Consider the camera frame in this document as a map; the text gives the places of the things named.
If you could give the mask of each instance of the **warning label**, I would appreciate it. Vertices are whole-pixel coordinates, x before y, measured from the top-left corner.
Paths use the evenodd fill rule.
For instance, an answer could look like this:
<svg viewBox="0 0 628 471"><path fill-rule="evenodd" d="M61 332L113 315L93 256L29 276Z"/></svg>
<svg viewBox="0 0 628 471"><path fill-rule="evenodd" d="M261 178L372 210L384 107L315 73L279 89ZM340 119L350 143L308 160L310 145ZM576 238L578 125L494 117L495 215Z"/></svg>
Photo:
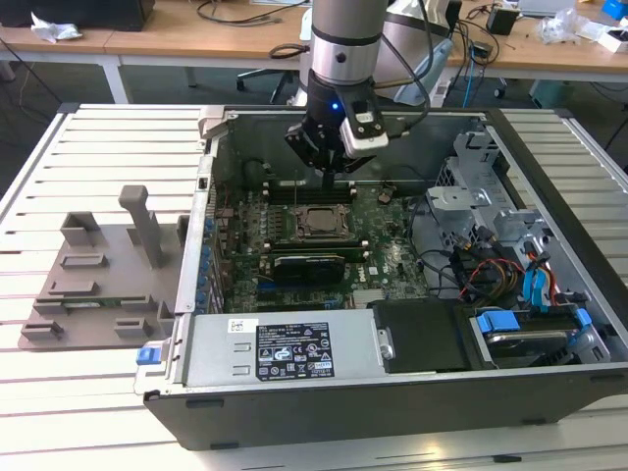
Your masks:
<svg viewBox="0 0 628 471"><path fill-rule="evenodd" d="M260 381L332 378L334 358L327 322L257 326Z"/></svg>

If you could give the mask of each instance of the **metal bracket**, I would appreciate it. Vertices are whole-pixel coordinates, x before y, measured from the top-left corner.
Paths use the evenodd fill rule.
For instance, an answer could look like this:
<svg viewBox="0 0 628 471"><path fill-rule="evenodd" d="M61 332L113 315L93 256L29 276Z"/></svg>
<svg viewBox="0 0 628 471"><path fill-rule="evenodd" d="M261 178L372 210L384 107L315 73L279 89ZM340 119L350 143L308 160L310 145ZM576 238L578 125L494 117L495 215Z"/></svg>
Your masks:
<svg viewBox="0 0 628 471"><path fill-rule="evenodd" d="M222 105L203 106L198 113L198 133L201 139L211 139L227 130L225 107Z"/></svg>

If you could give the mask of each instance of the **motherboard chip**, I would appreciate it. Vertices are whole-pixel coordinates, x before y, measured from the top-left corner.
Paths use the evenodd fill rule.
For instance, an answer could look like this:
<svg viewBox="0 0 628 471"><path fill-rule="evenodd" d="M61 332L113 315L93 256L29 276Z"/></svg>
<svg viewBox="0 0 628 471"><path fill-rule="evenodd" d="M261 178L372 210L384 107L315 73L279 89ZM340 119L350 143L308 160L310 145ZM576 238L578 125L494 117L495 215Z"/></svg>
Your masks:
<svg viewBox="0 0 628 471"><path fill-rule="evenodd" d="M294 210L301 240L339 240L351 237L344 205L301 206Z"/></svg>

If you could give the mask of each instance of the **white sticker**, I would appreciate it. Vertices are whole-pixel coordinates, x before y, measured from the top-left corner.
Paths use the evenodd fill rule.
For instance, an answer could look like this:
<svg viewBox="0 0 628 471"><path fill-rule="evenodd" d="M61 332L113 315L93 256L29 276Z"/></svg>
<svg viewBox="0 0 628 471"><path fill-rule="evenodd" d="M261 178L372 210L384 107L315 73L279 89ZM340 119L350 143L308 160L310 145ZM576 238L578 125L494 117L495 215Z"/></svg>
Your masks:
<svg viewBox="0 0 628 471"><path fill-rule="evenodd" d="M227 325L228 334L253 334L258 319L230 319Z"/></svg>

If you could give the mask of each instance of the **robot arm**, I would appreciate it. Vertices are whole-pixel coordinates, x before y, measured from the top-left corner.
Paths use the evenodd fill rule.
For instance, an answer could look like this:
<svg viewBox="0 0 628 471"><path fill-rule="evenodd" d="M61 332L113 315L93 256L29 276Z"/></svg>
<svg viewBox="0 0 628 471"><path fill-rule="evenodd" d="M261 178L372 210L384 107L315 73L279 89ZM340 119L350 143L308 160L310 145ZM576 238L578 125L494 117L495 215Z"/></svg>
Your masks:
<svg viewBox="0 0 628 471"><path fill-rule="evenodd" d="M351 173L371 160L389 144L390 138L405 135L429 109L428 92L420 79L430 71L438 75L438 67L432 67L435 52L430 24L437 28L440 40L447 36L448 29L443 24L449 1L397 0L391 7L396 8L394 12L389 9L390 3L388 0L313 1L306 115L300 124L288 130L286 140L307 166L323 174L323 186L331 186L335 174ZM429 21L424 20L428 18L426 3L430 8ZM409 48L414 63L419 59L420 74L413 71L383 31L406 50ZM413 31L420 32L420 38ZM437 46L442 65L450 44L447 39ZM387 75L386 71L392 76L406 76L382 77ZM384 81L375 84L373 74ZM421 97L425 102L424 113L414 123L395 123L394 130L387 129L378 109L376 91L386 96L392 93L396 100L395 94L411 83L415 83L411 85L415 90L419 89L403 93L411 93L410 102ZM382 93L383 88L391 87L396 87L397 92Z"/></svg>
<svg viewBox="0 0 628 471"><path fill-rule="evenodd" d="M324 186L389 143L372 81L387 8L387 0L314 0L307 110L286 139L323 172Z"/></svg>

